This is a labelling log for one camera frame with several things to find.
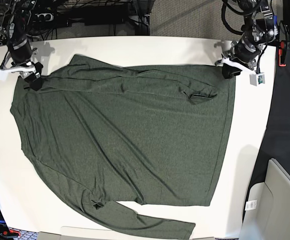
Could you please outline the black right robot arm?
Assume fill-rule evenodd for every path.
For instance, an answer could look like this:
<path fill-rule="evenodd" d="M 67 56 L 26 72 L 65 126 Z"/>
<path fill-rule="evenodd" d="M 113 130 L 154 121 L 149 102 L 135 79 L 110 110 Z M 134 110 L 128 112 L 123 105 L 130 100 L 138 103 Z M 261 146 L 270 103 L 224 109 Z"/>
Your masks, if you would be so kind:
<path fill-rule="evenodd" d="M 41 77 L 43 65 L 34 62 L 37 49 L 32 48 L 28 37 L 28 22 L 35 0 L 12 0 L 4 16 L 2 31 L 7 41 L 7 52 L 0 64 L 0 81 L 7 79 L 10 73 L 19 73 L 27 83 L 27 88 L 38 91 L 43 86 Z"/>

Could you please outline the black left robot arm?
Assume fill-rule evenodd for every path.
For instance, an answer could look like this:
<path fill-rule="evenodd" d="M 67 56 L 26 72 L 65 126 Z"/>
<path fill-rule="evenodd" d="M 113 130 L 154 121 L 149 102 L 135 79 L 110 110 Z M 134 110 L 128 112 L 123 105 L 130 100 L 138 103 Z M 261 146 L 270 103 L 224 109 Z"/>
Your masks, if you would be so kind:
<path fill-rule="evenodd" d="M 235 0 L 240 8 L 236 10 L 227 0 L 223 1 L 221 20 L 231 33 L 240 36 L 239 41 L 233 41 L 229 50 L 222 53 L 222 59 L 217 63 L 222 65 L 225 79 L 240 75 L 242 71 L 260 73 L 260 59 L 269 43 L 277 35 L 276 19 L 272 8 L 266 0 Z M 226 10 L 242 16 L 244 24 L 241 30 L 234 30 L 227 22 Z"/>

